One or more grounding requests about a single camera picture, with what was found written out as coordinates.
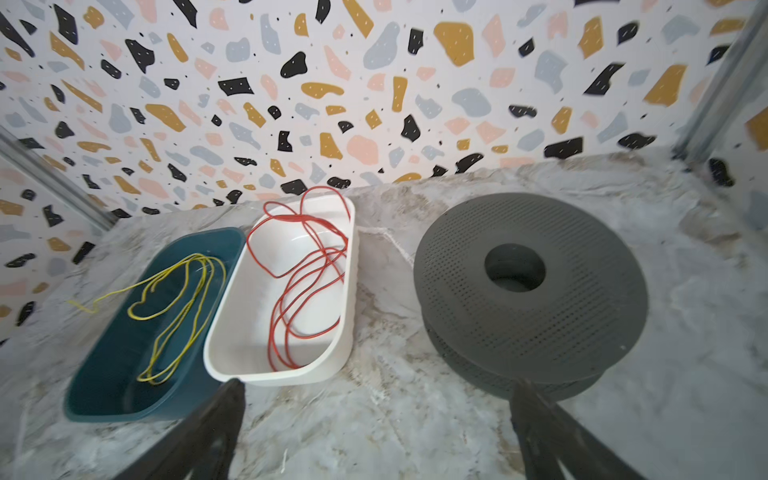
white marble countertop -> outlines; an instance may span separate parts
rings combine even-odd
[[[764,478],[768,267],[687,186],[680,165],[652,154],[346,191],[360,231],[352,355],[325,382],[247,387],[230,477],[523,478],[507,403],[461,380],[432,348],[411,265],[427,227],[448,208],[482,194],[528,191],[567,201],[614,229],[637,256],[650,294],[638,344],[562,405],[648,478]],[[111,478],[173,425],[64,417],[70,378],[121,299],[94,316],[65,301],[130,284],[186,233],[250,227],[260,206],[121,220],[104,237],[0,349],[0,477]]]

patterned wall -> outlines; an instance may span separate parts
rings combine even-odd
[[[101,235],[0,157],[0,346]]]
[[[8,3],[1,121],[129,217],[672,145],[755,1]]]
[[[717,193],[768,240],[768,65],[745,96],[706,174]]]

perforated spool flange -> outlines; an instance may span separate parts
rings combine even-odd
[[[435,346],[437,353],[464,380],[491,395],[505,400],[512,398],[512,394],[515,391],[514,380],[481,369],[449,347],[427,322],[424,322],[424,328],[426,328],[427,335],[429,335],[429,339],[432,341],[432,345]],[[582,393],[593,386],[600,377],[601,375],[596,375],[589,379],[578,380],[577,382],[535,383],[535,385],[550,400],[560,402]]]
[[[536,252],[546,269],[528,292],[486,273],[499,245]],[[584,211],[534,194],[493,194],[445,212],[416,251],[422,314],[460,356],[496,375],[565,383],[602,373],[629,352],[647,315],[637,261]]]

yellow cable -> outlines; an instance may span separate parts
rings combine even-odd
[[[213,260],[216,260],[221,266],[221,271],[223,275],[221,286],[223,288],[224,284],[227,282],[227,268],[224,266],[221,260],[217,259],[216,257],[209,257],[207,255],[203,255],[202,253],[192,253],[191,255],[182,259],[182,261],[169,266],[165,270],[155,273],[153,276],[150,276],[146,280],[142,280],[139,283],[134,283],[131,286],[126,286],[123,289],[115,290],[114,292],[110,292],[110,293],[107,293],[106,295],[98,297],[96,300],[93,301],[93,304],[92,304],[93,309],[88,309],[87,307],[82,306],[80,303],[74,300],[68,300],[68,303],[76,306],[77,308],[79,308],[80,310],[83,310],[84,312],[94,314],[98,312],[97,304],[102,300],[108,298],[109,296],[116,295],[118,293],[127,292],[128,290],[131,290],[140,285],[144,285],[146,283],[147,285],[144,287],[144,290],[141,292],[141,300],[130,305],[127,309],[127,314],[130,318],[137,321],[143,322],[146,320],[150,320],[166,313],[168,310],[170,310],[170,308],[173,305],[176,304],[176,302],[178,302],[184,296],[184,293],[187,291],[187,287],[189,286],[189,282],[190,282],[190,265],[193,262],[200,263],[202,265],[202,274],[200,275],[200,280],[197,282],[197,287],[195,288],[194,295],[192,296],[190,301],[184,305],[184,307],[181,309],[179,314],[176,315],[176,318],[174,318],[173,321],[168,324],[165,330],[163,330],[160,333],[160,335],[158,335],[157,338],[155,338],[154,344],[152,346],[152,357],[150,358],[149,365],[136,378],[138,382],[149,382],[150,385],[161,385],[167,382],[168,379],[176,372],[176,369],[181,363],[181,359],[187,353],[189,348],[192,347],[192,345],[195,343],[195,341],[197,340],[197,337],[200,336],[203,330],[205,330],[205,326],[208,324],[211,316],[214,314],[214,309],[210,309],[210,312],[208,313],[208,317],[205,319],[205,322],[203,322],[200,328],[197,328],[197,323],[200,318],[200,313],[203,309],[205,298],[208,295],[208,289],[210,288],[210,283],[211,281],[213,281],[214,274],[216,273],[216,266]],[[184,286],[182,286],[181,291],[176,296],[176,298],[171,303],[169,303],[165,308],[163,308],[161,311],[157,313],[153,313],[152,315],[139,316],[135,314],[134,308],[138,305],[143,305],[147,301],[147,294],[154,293],[155,288],[157,288],[157,285],[159,285],[160,282],[165,280],[171,273],[173,273],[174,270],[182,266],[184,267]],[[160,355],[163,353],[163,350],[165,350],[165,346],[167,345],[168,341],[173,336],[173,334],[176,333],[176,330],[178,330],[179,326],[181,326],[181,323],[184,321],[184,319],[187,318],[187,314],[190,312],[190,310],[192,310],[192,307],[194,306],[195,301],[197,300],[197,297],[200,295],[201,291],[202,291],[202,297],[200,298],[200,304],[197,306],[197,313],[195,314],[193,319],[192,331],[190,333],[190,338],[187,341],[187,345],[184,346],[184,348],[181,350],[181,353],[179,353],[176,359],[174,359],[167,367],[165,367],[160,372],[152,373],[152,370],[155,367],[155,364],[160,359]],[[165,377],[162,380],[158,381],[157,379],[162,377],[163,375],[165,375]]]

spool hole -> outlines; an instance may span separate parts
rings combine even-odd
[[[517,243],[504,243],[485,257],[485,273],[493,283],[510,292],[530,292],[547,275],[544,261],[532,249]]]

